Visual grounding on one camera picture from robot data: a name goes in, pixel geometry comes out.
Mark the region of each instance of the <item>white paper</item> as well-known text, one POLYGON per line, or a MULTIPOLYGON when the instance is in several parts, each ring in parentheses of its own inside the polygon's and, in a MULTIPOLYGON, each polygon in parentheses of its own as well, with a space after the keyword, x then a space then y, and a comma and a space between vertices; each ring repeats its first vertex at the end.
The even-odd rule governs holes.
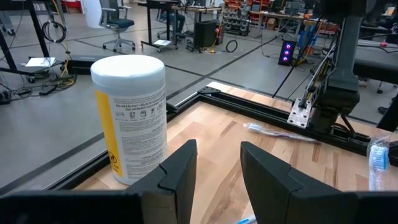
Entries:
POLYGON ((31 58, 25 65, 26 67, 50 67, 54 64, 55 58, 31 58))
POLYGON ((157 40, 156 42, 154 42, 154 44, 161 45, 161 46, 166 46, 169 43, 171 43, 171 41, 169 41, 169 40, 157 40))

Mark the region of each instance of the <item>clear plastic package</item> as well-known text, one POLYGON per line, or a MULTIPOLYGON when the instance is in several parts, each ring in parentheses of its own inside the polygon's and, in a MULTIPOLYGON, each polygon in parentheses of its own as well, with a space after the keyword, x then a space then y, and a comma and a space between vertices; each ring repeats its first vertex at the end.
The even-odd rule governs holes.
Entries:
POLYGON ((299 134, 285 133, 282 131, 274 131, 274 130, 266 129, 256 123, 245 123, 245 124, 243 124, 243 127, 247 128, 250 131, 255 131, 255 132, 265 134, 268 136, 291 138, 291 139, 296 139, 296 140, 300 140, 300 141, 320 143, 317 140, 314 140, 312 138, 307 138, 307 137, 301 136, 299 134))
POLYGON ((384 190, 387 186, 390 166, 389 148, 390 134, 373 137, 368 144, 369 190, 384 190))

